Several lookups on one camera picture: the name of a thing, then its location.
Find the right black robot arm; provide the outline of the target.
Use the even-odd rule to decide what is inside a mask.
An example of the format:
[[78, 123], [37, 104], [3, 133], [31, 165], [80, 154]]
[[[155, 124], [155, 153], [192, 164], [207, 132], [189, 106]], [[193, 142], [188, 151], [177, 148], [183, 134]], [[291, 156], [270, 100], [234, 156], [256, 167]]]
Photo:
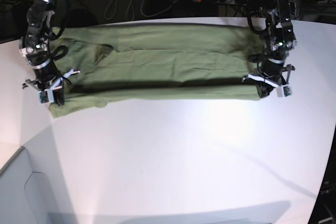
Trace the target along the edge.
[[[66, 9], [69, 9], [70, 1], [65, 1]], [[20, 39], [19, 52], [35, 74], [35, 79], [27, 79], [22, 87], [37, 90], [38, 100], [42, 104], [62, 106], [65, 103], [64, 85], [71, 84], [69, 77], [78, 74], [78, 71], [68, 68], [62, 73], [55, 64], [67, 55], [68, 48], [61, 45], [52, 50], [50, 43], [63, 34], [69, 18], [65, 15], [59, 32], [53, 32], [55, 2], [56, 0], [34, 0], [26, 15], [28, 27], [25, 36]]]

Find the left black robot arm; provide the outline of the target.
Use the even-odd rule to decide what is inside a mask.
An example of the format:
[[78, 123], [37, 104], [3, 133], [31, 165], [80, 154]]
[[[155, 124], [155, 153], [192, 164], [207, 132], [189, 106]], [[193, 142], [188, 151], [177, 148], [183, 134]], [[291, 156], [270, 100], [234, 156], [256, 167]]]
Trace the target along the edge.
[[246, 15], [250, 30], [257, 34], [263, 49], [248, 57], [256, 68], [243, 77], [256, 82], [260, 98], [276, 90], [281, 98], [292, 95], [289, 77], [295, 70], [293, 65], [285, 64], [289, 52], [296, 45], [296, 37], [291, 22], [290, 0], [248, 0]]

